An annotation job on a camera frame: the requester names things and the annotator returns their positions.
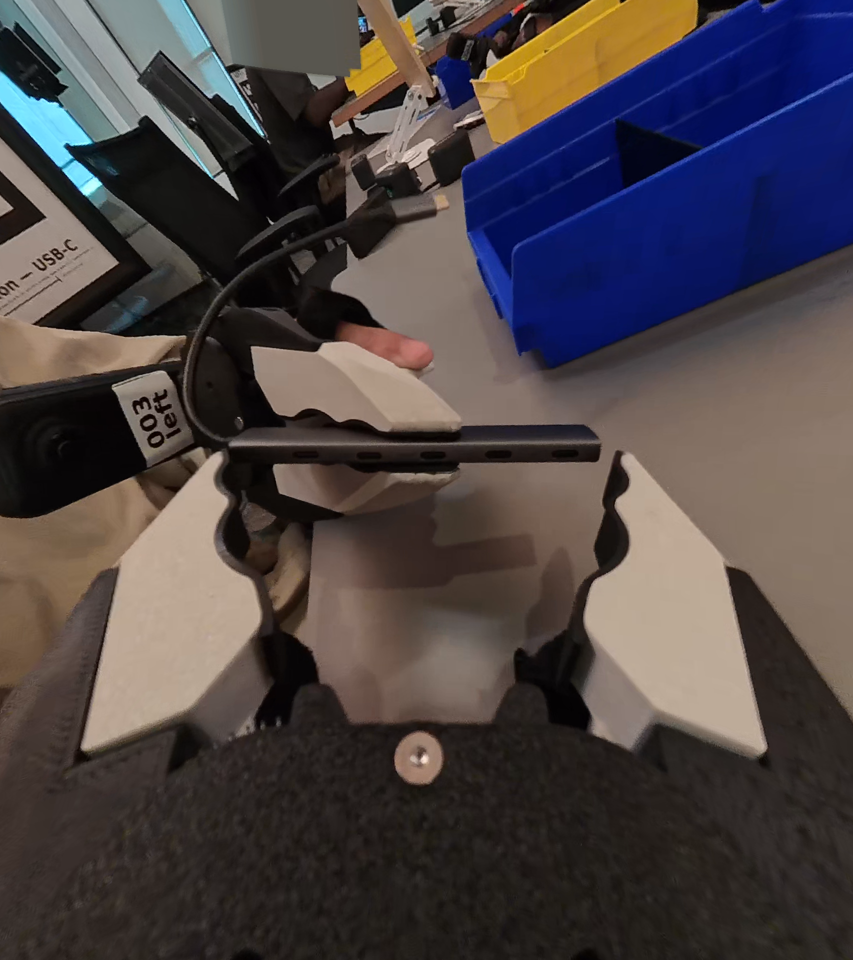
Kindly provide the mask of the person's left hand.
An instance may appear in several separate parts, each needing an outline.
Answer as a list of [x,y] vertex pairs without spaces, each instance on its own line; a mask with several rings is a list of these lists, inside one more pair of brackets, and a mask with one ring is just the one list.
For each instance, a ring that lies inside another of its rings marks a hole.
[[421,372],[433,364],[433,350],[403,334],[378,327],[342,321],[334,334],[336,342],[350,343],[401,369]]

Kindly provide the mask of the grey USB hub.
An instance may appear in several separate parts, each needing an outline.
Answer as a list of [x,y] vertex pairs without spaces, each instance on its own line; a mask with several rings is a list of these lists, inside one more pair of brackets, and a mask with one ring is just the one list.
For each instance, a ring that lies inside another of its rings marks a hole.
[[[392,199],[396,226],[431,219],[444,209],[446,200],[437,195]],[[582,424],[549,425],[464,425],[453,434],[382,434],[364,424],[335,423],[324,414],[308,412],[293,418],[274,414],[282,426],[242,426],[228,437],[205,426],[196,411],[194,383],[202,348],[210,339],[220,315],[235,306],[235,294],[247,283],[283,265],[294,254],[318,246],[327,240],[344,239],[344,221],[324,227],[320,232],[285,243],[241,270],[216,295],[206,309],[190,341],[183,362],[182,405],[198,435],[215,450],[224,450],[237,462],[273,467],[276,465],[347,465],[366,473],[417,471],[439,472],[468,463],[551,463],[595,462],[601,453],[601,441]],[[289,319],[292,317],[280,309]],[[314,352],[313,346],[264,345],[261,336],[253,337],[254,346],[282,350]]]

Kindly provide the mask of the yellow storage bin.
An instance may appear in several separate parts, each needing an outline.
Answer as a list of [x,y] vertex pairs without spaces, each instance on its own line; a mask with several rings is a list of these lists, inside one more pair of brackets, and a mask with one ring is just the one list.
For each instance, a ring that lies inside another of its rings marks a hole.
[[684,39],[697,1],[590,1],[487,68],[471,84],[503,145]]
[[373,32],[365,14],[358,17],[361,34],[360,67],[350,71],[345,80],[348,91],[360,98],[397,71],[384,42]]

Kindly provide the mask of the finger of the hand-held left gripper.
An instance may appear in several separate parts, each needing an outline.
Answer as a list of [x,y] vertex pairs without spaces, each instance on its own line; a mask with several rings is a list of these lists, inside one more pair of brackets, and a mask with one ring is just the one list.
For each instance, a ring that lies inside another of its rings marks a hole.
[[254,379],[274,412],[309,412],[381,434],[454,434],[459,414],[413,372],[349,342],[314,351],[255,345]]
[[364,472],[347,464],[276,464],[277,492],[342,516],[383,512],[427,499],[454,483],[459,467]]

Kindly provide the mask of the small blue storage bin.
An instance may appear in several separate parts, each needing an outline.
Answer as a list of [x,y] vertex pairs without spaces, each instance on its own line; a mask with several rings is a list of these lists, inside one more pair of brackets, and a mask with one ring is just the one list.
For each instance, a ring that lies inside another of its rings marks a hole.
[[471,65],[467,60],[441,56],[434,64],[434,74],[444,104],[455,111],[475,99]]

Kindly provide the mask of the wooden stand with clear legs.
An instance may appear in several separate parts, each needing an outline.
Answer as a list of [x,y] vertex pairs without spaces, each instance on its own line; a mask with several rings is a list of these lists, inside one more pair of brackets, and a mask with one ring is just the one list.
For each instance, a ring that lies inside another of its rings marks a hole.
[[405,34],[392,4],[386,1],[359,1],[358,6],[407,85],[407,92],[384,149],[385,163],[390,166],[403,160],[412,138],[439,95],[433,76],[416,45]]

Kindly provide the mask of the framed black-white marker poster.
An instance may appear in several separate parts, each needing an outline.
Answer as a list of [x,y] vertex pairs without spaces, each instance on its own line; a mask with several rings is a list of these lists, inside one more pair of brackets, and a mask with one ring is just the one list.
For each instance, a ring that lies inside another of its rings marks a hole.
[[0,102],[0,316],[75,329],[148,272]]

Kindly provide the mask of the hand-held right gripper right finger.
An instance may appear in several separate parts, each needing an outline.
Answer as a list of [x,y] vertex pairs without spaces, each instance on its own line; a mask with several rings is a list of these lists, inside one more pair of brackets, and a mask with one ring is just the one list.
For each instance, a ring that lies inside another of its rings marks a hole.
[[516,680],[551,722],[640,753],[662,729],[762,757],[768,740],[728,566],[631,453],[613,456],[593,555],[568,621]]

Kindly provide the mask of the person's left forearm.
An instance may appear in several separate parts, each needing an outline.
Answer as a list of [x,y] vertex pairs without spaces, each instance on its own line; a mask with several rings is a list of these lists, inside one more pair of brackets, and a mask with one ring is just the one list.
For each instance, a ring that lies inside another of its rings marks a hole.
[[[183,336],[123,337],[0,316],[0,390],[179,359]],[[0,706],[36,665],[97,575],[202,463],[187,453],[33,519],[0,517]]]

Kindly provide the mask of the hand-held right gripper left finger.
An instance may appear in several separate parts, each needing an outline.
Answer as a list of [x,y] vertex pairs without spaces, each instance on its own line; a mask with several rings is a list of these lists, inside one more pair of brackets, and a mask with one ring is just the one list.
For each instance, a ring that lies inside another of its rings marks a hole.
[[225,743],[271,689],[274,611],[245,560],[240,482],[212,454],[116,568],[80,739],[88,756],[186,728]]

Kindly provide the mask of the grey desk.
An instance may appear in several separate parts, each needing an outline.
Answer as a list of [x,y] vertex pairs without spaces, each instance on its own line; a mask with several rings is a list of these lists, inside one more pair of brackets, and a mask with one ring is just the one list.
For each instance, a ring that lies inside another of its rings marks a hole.
[[433,498],[315,528],[298,634],[355,723],[485,722],[514,651],[596,568],[613,453],[748,572],[853,719],[853,246],[555,369],[516,353],[450,209],[333,287],[426,341],[468,424],[583,424],[596,463],[468,464]]

